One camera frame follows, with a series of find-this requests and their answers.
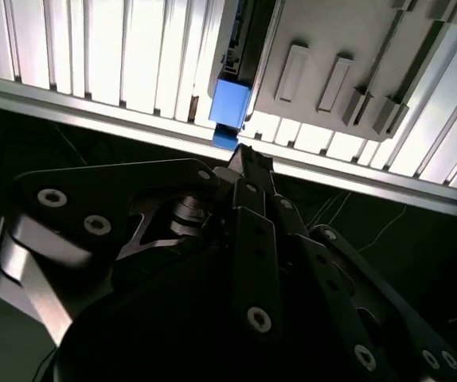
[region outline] black floor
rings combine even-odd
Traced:
[[[60,125],[59,128],[80,154],[52,123],[0,111],[0,216],[8,204],[11,180],[20,173],[83,166],[81,158],[94,166],[192,157],[180,151],[76,127]],[[212,159],[204,160],[210,166],[223,165]],[[356,249],[371,244],[382,229],[400,215],[361,254],[416,307],[421,306],[434,285],[449,275],[449,267],[457,259],[456,217],[411,206],[404,209],[404,205],[357,193],[348,196],[340,189],[289,177],[278,177],[276,186],[297,204],[305,221],[311,221],[332,198],[331,207],[316,220],[319,224],[331,223]],[[2,310],[20,317],[10,307]],[[25,378],[21,380],[29,380],[30,376]]]

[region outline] metal frame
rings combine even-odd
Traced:
[[[42,9],[35,0],[0,0],[0,108],[229,160],[229,151],[211,143],[209,94],[236,2],[106,3],[71,0],[64,8],[53,0]],[[379,143],[253,110],[282,4],[276,2],[240,142],[272,156],[279,173],[457,216],[457,97],[451,97],[457,93],[457,24],[417,84],[395,137]],[[132,22],[144,17],[154,23]],[[29,37],[31,25],[40,36]],[[143,32],[155,35],[144,56],[135,52]],[[165,81],[172,77],[173,86]],[[191,107],[195,123],[186,122]]]

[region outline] hole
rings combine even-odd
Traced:
[[[370,358],[370,356],[365,352],[361,352],[361,358],[363,358],[363,361],[367,364],[369,364],[372,361],[372,358]]]
[[[262,259],[263,257],[265,257],[265,253],[264,251],[262,251],[260,248],[255,248],[253,250],[253,252],[255,253],[255,256],[257,256],[259,259]]]
[[[263,327],[264,324],[266,323],[266,319],[265,317],[261,314],[261,312],[255,312],[253,314],[253,319],[255,320],[255,322],[260,326],[260,327]]]
[[[338,292],[338,285],[333,280],[327,280],[327,285],[333,292]]]
[[[94,229],[103,229],[104,224],[102,221],[94,219],[93,221],[91,221],[91,227],[93,227]]]
[[[323,255],[317,255],[317,260],[318,260],[321,264],[327,264],[327,260],[326,260],[326,258],[325,258]]]
[[[52,203],[57,203],[61,197],[59,197],[56,193],[47,193],[45,195],[45,199],[47,201],[51,201]]]

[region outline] screw head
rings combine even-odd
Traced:
[[[373,372],[377,368],[375,357],[373,356],[372,352],[370,352],[365,346],[354,346],[354,355],[360,364],[362,364],[363,367],[366,368],[369,372]]]
[[[58,189],[42,189],[37,193],[37,199],[42,205],[53,208],[62,207],[68,203],[68,197]]]
[[[287,199],[282,199],[281,201],[279,201],[279,203],[286,209],[292,209],[292,204]]]
[[[441,352],[441,355],[443,356],[444,360],[447,362],[448,366],[453,368],[454,370],[457,370],[457,360],[446,350],[443,350]]]
[[[204,170],[198,170],[198,175],[200,175],[200,177],[204,178],[206,181],[211,178],[211,175],[209,175],[209,173],[205,172]]]
[[[428,350],[424,350],[423,352],[421,352],[421,354],[423,354],[423,358],[434,370],[438,370],[441,367],[441,365],[437,361],[437,358],[435,358],[434,355],[430,353]]]
[[[84,220],[84,227],[87,232],[96,236],[103,236],[111,231],[110,222],[99,215],[87,216]]]
[[[265,310],[259,307],[252,307],[247,312],[248,322],[257,332],[267,333],[271,330],[271,318]]]
[[[332,241],[335,241],[337,239],[337,236],[332,232],[330,231],[329,229],[327,229],[326,231],[324,231],[324,235],[326,235],[326,237],[329,239],[329,240],[332,240]]]

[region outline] dark background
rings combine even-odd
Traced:
[[[0,216],[7,207],[9,185],[20,173],[83,166],[84,161],[95,166],[191,157],[164,147],[0,111]],[[210,166],[224,165],[197,158]],[[340,189],[284,176],[277,177],[276,186],[296,203],[305,221],[310,221],[327,201],[333,201],[318,216],[318,223],[328,224],[336,214],[331,225],[356,249],[371,244],[402,213],[361,254],[433,325],[447,331],[452,344],[457,342],[456,217],[411,206],[404,211],[404,205],[395,202],[357,193],[347,196]],[[0,300],[0,381],[31,381],[41,358],[52,348],[40,324]]]

